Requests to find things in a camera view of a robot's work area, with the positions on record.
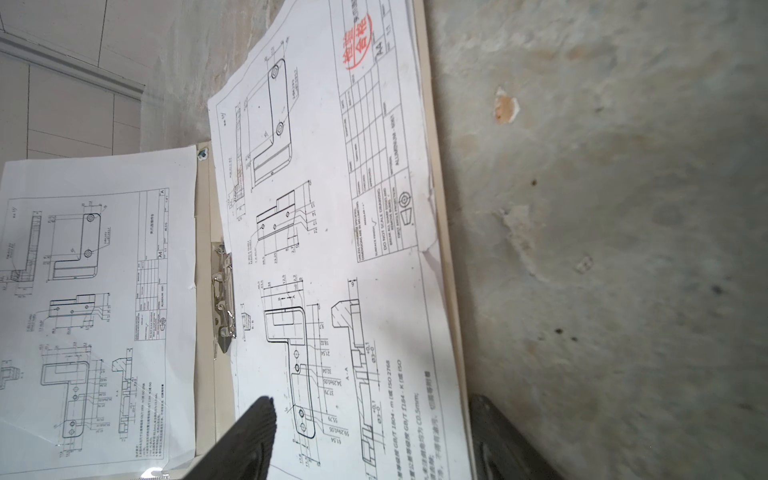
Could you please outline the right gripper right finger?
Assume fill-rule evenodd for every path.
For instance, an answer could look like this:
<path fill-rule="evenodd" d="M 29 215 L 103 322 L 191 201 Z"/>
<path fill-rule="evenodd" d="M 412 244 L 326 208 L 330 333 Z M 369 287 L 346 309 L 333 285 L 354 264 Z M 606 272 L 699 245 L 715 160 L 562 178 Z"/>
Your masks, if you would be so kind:
<path fill-rule="evenodd" d="M 472 395 L 469 411 L 478 479 L 564 479 L 488 397 Z"/>

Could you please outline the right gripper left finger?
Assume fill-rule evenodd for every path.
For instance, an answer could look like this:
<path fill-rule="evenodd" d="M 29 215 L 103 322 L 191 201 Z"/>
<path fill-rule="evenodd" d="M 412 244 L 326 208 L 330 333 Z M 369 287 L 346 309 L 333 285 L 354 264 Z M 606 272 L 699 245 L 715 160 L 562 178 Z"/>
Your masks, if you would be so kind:
<path fill-rule="evenodd" d="M 276 431 L 274 401 L 259 397 L 184 478 L 265 480 Z"/>

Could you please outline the printed drawing sheet top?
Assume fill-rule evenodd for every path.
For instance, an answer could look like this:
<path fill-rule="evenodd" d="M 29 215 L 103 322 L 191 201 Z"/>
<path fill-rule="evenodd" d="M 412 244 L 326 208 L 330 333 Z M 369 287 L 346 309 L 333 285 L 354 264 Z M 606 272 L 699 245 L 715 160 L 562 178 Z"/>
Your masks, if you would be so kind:
<path fill-rule="evenodd" d="M 1 475 L 195 454 L 197 151 L 10 161 L 1 177 Z"/>

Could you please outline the metal folder clip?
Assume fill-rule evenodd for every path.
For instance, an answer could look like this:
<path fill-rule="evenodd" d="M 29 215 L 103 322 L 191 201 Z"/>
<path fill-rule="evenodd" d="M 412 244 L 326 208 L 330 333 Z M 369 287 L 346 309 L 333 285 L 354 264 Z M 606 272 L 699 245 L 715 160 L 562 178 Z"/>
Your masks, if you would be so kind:
<path fill-rule="evenodd" d="M 213 329 L 220 350 L 227 353 L 237 336 L 232 258 L 222 242 L 212 248 Z"/>

